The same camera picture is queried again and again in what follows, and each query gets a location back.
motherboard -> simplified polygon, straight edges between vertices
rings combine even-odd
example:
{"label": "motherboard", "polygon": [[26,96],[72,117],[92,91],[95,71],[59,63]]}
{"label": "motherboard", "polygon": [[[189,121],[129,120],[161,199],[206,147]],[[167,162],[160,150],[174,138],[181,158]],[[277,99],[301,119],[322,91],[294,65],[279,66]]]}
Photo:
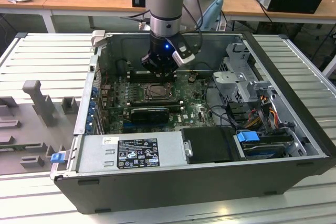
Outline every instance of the motherboard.
{"label": "motherboard", "polygon": [[215,126],[204,101],[208,80],[192,71],[178,73],[174,81],[166,83],[139,83],[135,77],[119,77],[103,89],[106,133]]}

black plastic cover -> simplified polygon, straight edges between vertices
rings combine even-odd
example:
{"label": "black plastic cover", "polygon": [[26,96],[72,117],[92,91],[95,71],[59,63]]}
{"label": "black plastic cover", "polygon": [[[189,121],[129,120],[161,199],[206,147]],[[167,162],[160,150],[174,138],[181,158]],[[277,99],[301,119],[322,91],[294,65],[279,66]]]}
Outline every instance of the black plastic cover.
{"label": "black plastic cover", "polygon": [[181,131],[183,141],[191,144],[193,153],[187,158],[188,164],[241,160],[233,138],[235,132],[230,127],[184,128]]}

warning label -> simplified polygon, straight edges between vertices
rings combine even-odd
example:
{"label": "warning label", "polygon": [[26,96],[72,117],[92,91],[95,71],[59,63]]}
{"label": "warning label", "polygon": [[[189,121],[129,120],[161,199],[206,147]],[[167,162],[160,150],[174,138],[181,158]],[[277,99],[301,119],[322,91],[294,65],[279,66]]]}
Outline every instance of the warning label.
{"label": "warning label", "polygon": [[119,169],[160,166],[157,139],[120,140],[118,142]]}

blue drive latch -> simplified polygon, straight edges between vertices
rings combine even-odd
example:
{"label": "blue drive latch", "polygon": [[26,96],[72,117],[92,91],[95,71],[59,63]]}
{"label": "blue drive latch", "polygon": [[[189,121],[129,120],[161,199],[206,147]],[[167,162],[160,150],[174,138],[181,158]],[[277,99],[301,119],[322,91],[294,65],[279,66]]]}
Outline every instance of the blue drive latch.
{"label": "blue drive latch", "polygon": [[241,131],[237,134],[239,142],[258,142],[260,138],[255,131]]}

floor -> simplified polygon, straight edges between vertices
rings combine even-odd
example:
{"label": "floor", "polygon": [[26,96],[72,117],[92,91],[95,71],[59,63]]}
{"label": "floor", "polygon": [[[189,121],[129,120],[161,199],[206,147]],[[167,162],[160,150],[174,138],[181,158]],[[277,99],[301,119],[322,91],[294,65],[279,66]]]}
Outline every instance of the floor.
{"label": "floor", "polygon": [[[13,40],[17,32],[27,33],[46,33],[43,19],[38,15],[17,15],[6,14],[5,19],[12,25],[11,26],[2,18],[0,18],[0,53],[3,53]],[[104,29],[106,31],[137,31],[138,23],[130,20],[120,19],[119,17],[94,17],[94,24],[96,29]],[[253,29],[257,29],[258,23],[249,23]],[[266,34],[274,33],[274,29],[268,27],[273,24],[266,24],[259,33]],[[297,24],[286,24],[286,26],[278,27],[275,33],[287,34],[292,33]],[[93,29],[89,26],[88,17],[85,16],[55,16],[55,26],[59,33],[91,33]],[[293,42],[300,48],[300,50],[310,58],[319,47],[325,36],[329,33],[333,25],[315,25],[305,24],[303,29]],[[252,31],[240,23],[235,24],[236,31]],[[335,48],[334,39],[329,37],[321,49],[316,54],[314,59],[315,65],[318,67],[323,63],[325,57],[329,56],[331,51]]]}

